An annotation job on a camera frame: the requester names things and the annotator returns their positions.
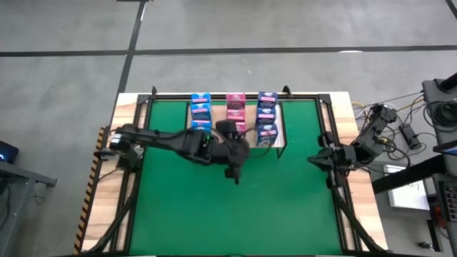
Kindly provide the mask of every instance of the gray floor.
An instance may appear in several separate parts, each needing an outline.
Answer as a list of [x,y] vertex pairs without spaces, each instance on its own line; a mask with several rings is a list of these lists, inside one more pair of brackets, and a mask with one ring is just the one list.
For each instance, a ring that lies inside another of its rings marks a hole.
[[[138,6],[0,0],[0,51],[127,49]],[[137,48],[438,44],[457,44],[457,19],[444,0],[155,0],[146,5]],[[109,122],[124,59],[0,58],[0,139],[21,149],[20,166],[59,178],[54,189],[37,188],[46,202],[29,204],[15,256],[71,253],[97,131]],[[153,85],[189,92],[287,84],[294,91],[349,91],[368,104],[450,76],[456,59],[457,51],[136,56],[126,92],[149,92]],[[432,132],[420,114],[413,127]],[[427,136],[421,140],[434,144]],[[411,158],[418,163],[432,155],[430,147]],[[449,256],[445,239],[446,253],[415,246],[430,241],[427,213],[392,209],[385,194],[377,201],[391,250]]]

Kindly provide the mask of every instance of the green tabletop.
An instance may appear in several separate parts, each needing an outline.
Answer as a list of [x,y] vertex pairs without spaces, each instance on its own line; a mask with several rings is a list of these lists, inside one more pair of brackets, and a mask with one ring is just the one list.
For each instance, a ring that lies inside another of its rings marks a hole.
[[[184,128],[186,101],[155,101],[150,129]],[[224,166],[200,166],[148,148],[130,254],[338,254],[341,247],[326,174],[307,160],[320,147],[316,103],[283,101],[288,146],[252,158],[239,185]]]

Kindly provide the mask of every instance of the product box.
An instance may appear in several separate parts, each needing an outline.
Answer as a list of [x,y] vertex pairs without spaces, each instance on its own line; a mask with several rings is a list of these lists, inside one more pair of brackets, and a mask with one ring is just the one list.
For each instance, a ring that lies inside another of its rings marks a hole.
[[260,108],[274,109],[278,103],[278,94],[274,92],[259,92],[257,106]]
[[211,104],[191,104],[191,115],[195,121],[210,121]]
[[244,122],[236,122],[235,125],[236,125],[236,130],[238,132],[246,131],[246,123],[244,123]]
[[277,137],[278,126],[276,124],[257,127],[257,146],[273,145]]
[[192,121],[191,127],[211,133],[211,121]]
[[246,106],[246,95],[244,93],[226,94],[227,109],[239,110]]
[[276,109],[257,108],[256,125],[274,124]]
[[211,95],[209,93],[194,93],[191,94],[191,103],[192,104],[204,104],[211,103]]
[[240,109],[240,110],[227,109],[227,115],[226,115],[227,119],[231,119],[231,120],[238,121],[238,122],[244,122],[245,117],[246,117],[246,111],[244,111],[243,109]]

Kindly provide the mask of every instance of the pink box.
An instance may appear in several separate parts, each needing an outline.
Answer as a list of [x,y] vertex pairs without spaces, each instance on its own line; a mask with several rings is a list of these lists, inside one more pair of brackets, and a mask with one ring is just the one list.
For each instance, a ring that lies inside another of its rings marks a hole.
[[241,110],[227,109],[227,115],[226,115],[227,119],[244,122],[245,116],[246,116],[246,111],[244,111],[243,109],[241,109]]
[[246,124],[244,122],[236,122],[235,125],[238,132],[246,131]]
[[228,109],[239,110],[244,109],[246,106],[246,96],[244,93],[228,93],[226,100]]

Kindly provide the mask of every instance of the wooden table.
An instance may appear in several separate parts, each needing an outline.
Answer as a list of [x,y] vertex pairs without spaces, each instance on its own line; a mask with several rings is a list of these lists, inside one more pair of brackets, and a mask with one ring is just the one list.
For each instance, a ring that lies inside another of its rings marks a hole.
[[[336,128],[341,143],[350,144],[358,135],[356,120],[353,115],[351,100],[348,92],[319,92],[319,93],[300,93],[300,94],[330,94],[332,100],[333,112],[336,120]],[[119,94],[114,110],[114,116],[111,122],[111,128],[115,129],[127,123],[132,123],[136,108],[138,93]],[[141,112],[140,126],[142,126],[145,117],[145,111]],[[328,117],[325,117],[326,127],[328,128]],[[99,134],[96,149],[104,147],[103,130]],[[96,171],[100,170],[100,176],[113,171],[116,161],[105,161],[101,163],[94,159],[89,176],[89,182],[86,190],[81,220],[76,232],[74,244],[74,253],[89,250],[104,234],[116,214],[116,207],[119,201],[120,185],[123,171],[116,171],[110,176],[103,178],[94,185]],[[130,175],[128,191],[130,192],[134,174]],[[348,177],[349,187],[353,201],[354,210],[357,219],[374,241],[384,249],[387,249],[386,238],[384,237],[381,219],[378,213],[375,196],[371,187],[371,180],[365,171],[352,171]],[[119,239],[118,249],[121,250],[125,238],[126,220],[123,220]],[[346,237],[349,248],[353,248],[351,227],[348,221],[344,221]]]

